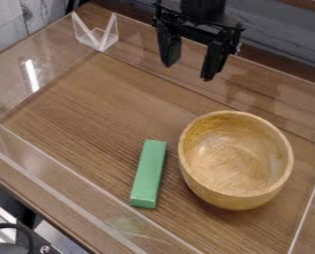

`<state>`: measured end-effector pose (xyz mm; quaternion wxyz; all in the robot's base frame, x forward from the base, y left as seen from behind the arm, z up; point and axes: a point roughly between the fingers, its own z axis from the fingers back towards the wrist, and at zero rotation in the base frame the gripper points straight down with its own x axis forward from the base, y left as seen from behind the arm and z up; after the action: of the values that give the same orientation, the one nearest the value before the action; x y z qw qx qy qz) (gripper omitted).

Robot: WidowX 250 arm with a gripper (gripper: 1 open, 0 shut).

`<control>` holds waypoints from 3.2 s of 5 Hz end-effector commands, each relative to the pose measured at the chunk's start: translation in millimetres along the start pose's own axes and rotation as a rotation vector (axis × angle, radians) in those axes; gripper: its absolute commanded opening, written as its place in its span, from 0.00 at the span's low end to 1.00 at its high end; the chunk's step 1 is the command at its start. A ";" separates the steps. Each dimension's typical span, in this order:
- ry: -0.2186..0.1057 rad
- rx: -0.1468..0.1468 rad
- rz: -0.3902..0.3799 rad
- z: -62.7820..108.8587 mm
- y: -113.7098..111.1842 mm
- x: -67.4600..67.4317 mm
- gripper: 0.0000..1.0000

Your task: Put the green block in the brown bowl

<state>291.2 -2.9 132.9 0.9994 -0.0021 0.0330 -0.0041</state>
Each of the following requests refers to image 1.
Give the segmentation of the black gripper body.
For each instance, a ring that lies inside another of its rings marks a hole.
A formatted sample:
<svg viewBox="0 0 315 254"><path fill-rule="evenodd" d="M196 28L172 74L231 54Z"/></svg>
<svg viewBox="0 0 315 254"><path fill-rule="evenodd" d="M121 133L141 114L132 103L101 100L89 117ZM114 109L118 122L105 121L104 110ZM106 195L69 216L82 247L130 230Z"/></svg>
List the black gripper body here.
<svg viewBox="0 0 315 254"><path fill-rule="evenodd" d="M244 26L225 12L228 0L156 0L153 26L165 24L183 38L208 44L223 41L236 54Z"/></svg>

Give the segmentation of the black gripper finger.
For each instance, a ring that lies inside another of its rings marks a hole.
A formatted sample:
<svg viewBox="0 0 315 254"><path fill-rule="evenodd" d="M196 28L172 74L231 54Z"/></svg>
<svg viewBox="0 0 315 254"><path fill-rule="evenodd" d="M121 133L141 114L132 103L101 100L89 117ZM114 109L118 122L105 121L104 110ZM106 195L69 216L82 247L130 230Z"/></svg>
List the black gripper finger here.
<svg viewBox="0 0 315 254"><path fill-rule="evenodd" d="M160 58L165 67L171 67L181 57L181 37L165 25L157 26L157 42L160 50Z"/></svg>
<svg viewBox="0 0 315 254"><path fill-rule="evenodd" d="M223 70L229 52L225 44L219 41L212 41L208 44L208 51L201 68L201 79L209 81L215 75Z"/></svg>

